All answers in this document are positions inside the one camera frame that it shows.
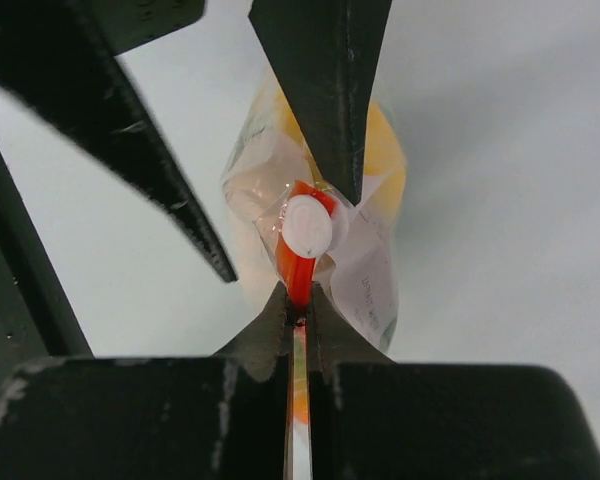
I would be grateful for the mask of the yellow fake lemon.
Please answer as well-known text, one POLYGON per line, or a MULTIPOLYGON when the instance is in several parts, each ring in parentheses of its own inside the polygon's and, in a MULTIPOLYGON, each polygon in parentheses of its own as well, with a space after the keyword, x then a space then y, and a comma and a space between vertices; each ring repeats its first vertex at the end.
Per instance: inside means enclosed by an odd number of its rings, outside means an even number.
MULTIPOLYGON (((306 145, 304 136, 281 89, 275 96, 275 109, 281 130, 300 145, 307 159, 312 179, 323 180, 316 162, 306 145)), ((401 212, 407 178, 407 161, 396 133, 381 104, 373 99, 367 115, 365 140, 365 176, 383 177, 381 185, 369 201, 385 222, 392 226, 401 212)))

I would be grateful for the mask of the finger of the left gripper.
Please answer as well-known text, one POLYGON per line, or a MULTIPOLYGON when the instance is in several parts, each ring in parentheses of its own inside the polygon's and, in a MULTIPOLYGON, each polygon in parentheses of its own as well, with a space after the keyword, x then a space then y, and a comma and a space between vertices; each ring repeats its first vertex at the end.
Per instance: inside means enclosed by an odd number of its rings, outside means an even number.
POLYGON ((250 23, 323 178, 360 202, 388 1, 252 3, 250 23))

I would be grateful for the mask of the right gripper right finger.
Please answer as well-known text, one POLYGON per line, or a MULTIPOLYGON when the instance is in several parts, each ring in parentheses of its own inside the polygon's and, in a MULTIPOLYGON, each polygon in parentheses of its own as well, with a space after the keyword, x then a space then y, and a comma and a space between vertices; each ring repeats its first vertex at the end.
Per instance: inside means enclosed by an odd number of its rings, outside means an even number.
POLYGON ((316 479, 600 479, 584 410, 557 372, 393 361, 319 286, 307 374, 316 479))

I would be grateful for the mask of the clear zip top bag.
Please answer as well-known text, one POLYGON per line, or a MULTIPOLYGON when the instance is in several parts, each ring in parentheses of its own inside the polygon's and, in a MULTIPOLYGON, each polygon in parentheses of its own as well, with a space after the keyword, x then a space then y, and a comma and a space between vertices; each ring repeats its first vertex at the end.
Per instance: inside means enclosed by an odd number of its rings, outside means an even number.
POLYGON ((315 182, 302 148, 279 126, 278 89, 267 71, 221 177, 239 282, 253 308, 277 282, 305 307, 317 282, 334 309, 387 352, 399 306, 391 259, 396 222, 389 226, 369 201, 383 177, 363 173, 358 205, 323 176, 315 182))

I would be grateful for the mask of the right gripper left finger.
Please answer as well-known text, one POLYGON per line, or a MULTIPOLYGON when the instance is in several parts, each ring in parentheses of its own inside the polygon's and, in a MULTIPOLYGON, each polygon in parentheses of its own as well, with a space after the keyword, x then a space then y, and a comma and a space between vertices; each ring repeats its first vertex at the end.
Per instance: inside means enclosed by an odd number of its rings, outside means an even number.
POLYGON ((21 365, 0 391, 0 479, 286 479, 290 306, 277 285, 215 354, 21 365))

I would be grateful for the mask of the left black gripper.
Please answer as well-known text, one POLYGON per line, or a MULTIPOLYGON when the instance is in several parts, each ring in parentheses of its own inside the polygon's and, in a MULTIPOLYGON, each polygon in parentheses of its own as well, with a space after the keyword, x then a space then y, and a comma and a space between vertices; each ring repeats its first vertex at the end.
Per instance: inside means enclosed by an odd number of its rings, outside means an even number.
POLYGON ((196 23, 202 1, 0 1, 0 89, 36 119, 14 131, 16 183, 33 183, 43 243, 66 307, 96 350, 187 356, 194 339, 191 262, 168 242, 144 259, 131 206, 80 160, 154 205, 226 283, 224 246, 117 57, 196 23))

